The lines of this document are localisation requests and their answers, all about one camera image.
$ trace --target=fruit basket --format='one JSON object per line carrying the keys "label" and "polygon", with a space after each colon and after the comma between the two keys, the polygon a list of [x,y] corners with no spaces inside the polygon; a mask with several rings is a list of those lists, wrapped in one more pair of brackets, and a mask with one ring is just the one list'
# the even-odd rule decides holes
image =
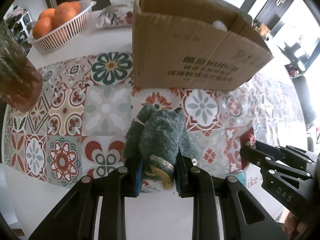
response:
{"label": "fruit basket", "polygon": [[55,51],[76,37],[88,27],[91,19],[92,6],[97,2],[91,0],[80,0],[81,12],[68,22],[49,32],[47,35],[35,39],[31,33],[28,42],[42,53]]}

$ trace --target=plush toy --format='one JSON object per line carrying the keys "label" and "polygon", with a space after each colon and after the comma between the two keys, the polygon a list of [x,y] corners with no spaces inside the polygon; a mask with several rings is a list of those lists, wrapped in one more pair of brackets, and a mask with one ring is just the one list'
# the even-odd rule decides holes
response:
{"label": "plush toy", "polygon": [[161,180],[166,189],[171,188],[173,184],[179,148],[184,156],[196,156],[196,149],[190,142],[185,115],[181,108],[168,111],[156,110],[152,105],[144,106],[132,121],[126,139],[124,158],[141,155],[145,175]]}

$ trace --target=floral pattern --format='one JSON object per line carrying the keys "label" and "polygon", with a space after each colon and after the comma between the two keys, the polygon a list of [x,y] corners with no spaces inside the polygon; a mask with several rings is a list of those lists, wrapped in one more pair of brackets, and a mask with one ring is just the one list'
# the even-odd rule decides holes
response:
{"label": "floral pattern", "polygon": [[194,90],[186,100],[186,110],[198,123],[207,126],[218,113],[217,103],[201,90]]}
{"label": "floral pattern", "polygon": [[42,181],[47,181],[45,144],[44,135],[26,135],[26,174]]}
{"label": "floral pattern", "polygon": [[125,138],[123,136],[83,137],[82,160],[84,174],[93,178],[107,176],[111,171],[123,166],[121,157]]}
{"label": "floral pattern", "polygon": [[49,110],[49,135],[81,135],[85,94],[86,88],[54,92]]}
{"label": "floral pattern", "polygon": [[187,117],[187,130],[212,130],[221,128],[220,107],[214,91],[186,90],[182,109]]}
{"label": "floral pattern", "polygon": [[92,66],[92,79],[98,84],[119,83],[131,72],[132,60],[128,53],[109,52],[98,56]]}
{"label": "floral pattern", "polygon": [[172,109],[171,104],[167,101],[167,99],[158,92],[157,94],[152,93],[151,96],[146,98],[146,102],[142,103],[143,106],[145,105],[153,105],[156,110],[162,109]]}
{"label": "floral pattern", "polygon": [[203,158],[208,162],[212,163],[214,159],[216,158],[215,152],[212,151],[212,149],[207,149],[207,152],[204,154]]}
{"label": "floral pattern", "polygon": [[[257,73],[230,92],[141,89],[133,84],[132,55],[126,52],[68,59],[40,72],[43,94],[33,109],[7,107],[4,159],[47,183],[72,187],[82,175],[100,178],[122,166],[125,135],[146,104],[168,111],[181,107],[197,166],[220,178],[241,169],[239,136],[249,123],[260,141],[306,148],[289,79],[285,84]],[[143,192],[160,190],[161,183],[143,182]]]}
{"label": "floral pattern", "polygon": [[80,161],[75,151],[75,145],[63,138],[50,143],[48,163],[52,177],[62,185],[76,183]]}
{"label": "floral pattern", "polygon": [[48,111],[51,106],[53,91],[41,94],[34,107],[29,111],[26,124],[26,133],[45,135],[48,131]]}

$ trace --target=floral tissue package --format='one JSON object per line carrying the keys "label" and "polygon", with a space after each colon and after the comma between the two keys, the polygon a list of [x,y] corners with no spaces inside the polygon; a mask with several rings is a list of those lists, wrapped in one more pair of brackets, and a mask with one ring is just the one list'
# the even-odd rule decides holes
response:
{"label": "floral tissue package", "polygon": [[104,8],[98,17],[97,28],[132,26],[134,0],[110,0],[111,5]]}

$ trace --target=screw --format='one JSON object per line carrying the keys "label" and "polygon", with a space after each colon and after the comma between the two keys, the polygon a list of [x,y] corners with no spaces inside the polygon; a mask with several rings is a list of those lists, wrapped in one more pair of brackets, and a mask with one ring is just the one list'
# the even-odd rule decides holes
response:
{"label": "screw", "polygon": [[91,180],[91,178],[89,176],[84,176],[81,179],[82,183],[88,183],[88,182],[90,182],[90,180]]}
{"label": "screw", "polygon": [[235,183],[237,181],[237,178],[235,176],[228,176],[228,181]]}
{"label": "screw", "polygon": [[190,169],[190,171],[191,171],[192,173],[199,173],[199,172],[200,172],[200,169],[199,169],[198,167],[192,167],[192,168]]}
{"label": "screw", "polygon": [[196,166],[198,164],[198,161],[196,158],[193,158],[191,161],[192,161],[193,166]]}
{"label": "screw", "polygon": [[126,173],[126,172],[128,171],[128,169],[127,169],[126,166],[121,166],[121,167],[118,168],[118,171],[119,171],[120,173]]}

